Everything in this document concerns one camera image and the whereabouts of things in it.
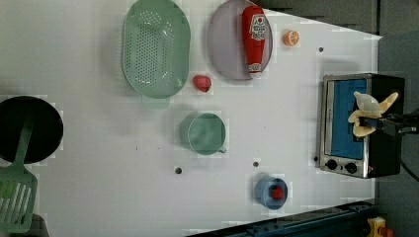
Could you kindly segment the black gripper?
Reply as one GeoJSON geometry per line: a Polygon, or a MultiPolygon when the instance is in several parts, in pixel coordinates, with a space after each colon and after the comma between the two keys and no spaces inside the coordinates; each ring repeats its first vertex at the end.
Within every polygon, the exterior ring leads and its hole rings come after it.
{"type": "Polygon", "coordinates": [[[360,125],[374,127],[375,129],[385,129],[395,127],[397,134],[418,134],[419,133],[419,110],[409,114],[395,115],[395,123],[386,118],[360,118],[360,125]]]}

